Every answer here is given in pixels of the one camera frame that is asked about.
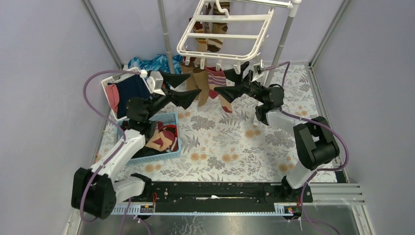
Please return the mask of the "red striped sock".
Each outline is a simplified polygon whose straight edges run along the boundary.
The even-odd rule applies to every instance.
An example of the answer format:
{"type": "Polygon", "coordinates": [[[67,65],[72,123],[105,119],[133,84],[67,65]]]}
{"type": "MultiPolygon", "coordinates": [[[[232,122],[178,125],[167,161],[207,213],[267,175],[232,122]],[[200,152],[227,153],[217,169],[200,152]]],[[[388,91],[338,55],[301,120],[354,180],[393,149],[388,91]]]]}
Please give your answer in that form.
{"type": "Polygon", "coordinates": [[[232,105],[226,101],[214,89],[216,87],[225,87],[227,85],[225,73],[222,69],[217,70],[216,67],[205,67],[208,75],[209,97],[212,99],[219,98],[220,105],[226,113],[232,113],[232,105]]]}

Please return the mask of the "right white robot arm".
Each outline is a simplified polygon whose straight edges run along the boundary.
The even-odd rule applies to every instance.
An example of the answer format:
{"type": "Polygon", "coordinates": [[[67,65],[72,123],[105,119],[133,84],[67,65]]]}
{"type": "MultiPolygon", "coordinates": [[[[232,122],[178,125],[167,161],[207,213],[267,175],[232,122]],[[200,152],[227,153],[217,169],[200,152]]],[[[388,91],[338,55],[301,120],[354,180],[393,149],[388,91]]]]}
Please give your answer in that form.
{"type": "Polygon", "coordinates": [[[340,150],[335,133],[324,117],[307,119],[282,109],[285,81],[264,86],[255,78],[255,75],[263,71],[261,66],[256,66],[247,75],[234,69],[225,70],[225,78],[234,82],[234,86],[217,87],[214,90],[228,102],[233,102],[244,94],[257,100],[259,105],[255,107],[255,116],[258,122],[279,127],[294,135],[299,162],[283,177],[280,189],[281,197],[292,202],[299,197],[300,188],[308,183],[319,169],[338,157],[340,150]]]}

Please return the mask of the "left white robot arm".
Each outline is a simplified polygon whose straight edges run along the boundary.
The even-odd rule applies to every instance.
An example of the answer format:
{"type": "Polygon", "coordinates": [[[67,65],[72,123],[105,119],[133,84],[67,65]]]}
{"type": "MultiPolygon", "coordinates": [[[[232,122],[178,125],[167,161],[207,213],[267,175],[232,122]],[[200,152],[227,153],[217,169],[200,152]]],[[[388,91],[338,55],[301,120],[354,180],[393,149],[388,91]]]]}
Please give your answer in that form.
{"type": "Polygon", "coordinates": [[[136,197],[146,201],[151,197],[152,189],[143,176],[133,174],[118,181],[116,178],[131,158],[150,143],[151,138],[159,129],[159,123],[152,117],[167,104],[173,103],[178,107],[188,108],[200,89],[188,92],[175,90],[180,84],[190,78],[189,73],[170,74],[161,71],[146,70],[104,70],[95,73],[87,79],[83,87],[84,100],[99,116],[108,119],[121,132],[122,138],[115,144],[110,152],[89,168],[79,168],[73,178],[71,206],[79,210],[83,222],[91,223],[97,219],[107,218],[115,205],[136,197]],[[151,99],[132,97],[127,102],[126,117],[129,124],[123,130],[116,121],[94,108],[87,98],[87,86],[97,76],[103,74],[120,76],[115,81],[118,84],[125,81],[124,74],[138,76],[139,81],[152,96],[151,99]]]}

